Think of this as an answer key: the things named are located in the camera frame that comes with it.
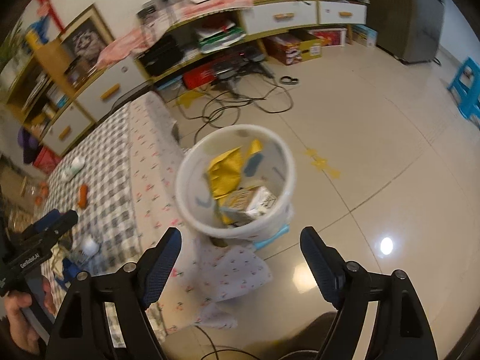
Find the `person's left hand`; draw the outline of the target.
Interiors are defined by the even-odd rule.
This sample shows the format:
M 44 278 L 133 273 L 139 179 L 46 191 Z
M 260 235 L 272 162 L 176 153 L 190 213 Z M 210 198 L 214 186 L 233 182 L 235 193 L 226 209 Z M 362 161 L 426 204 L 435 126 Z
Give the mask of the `person's left hand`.
M 24 316 L 24 309 L 32 305 L 32 296 L 26 292 L 10 291 L 4 297 L 6 316 L 1 319 L 1 351 L 13 359 L 39 359 L 40 336 Z

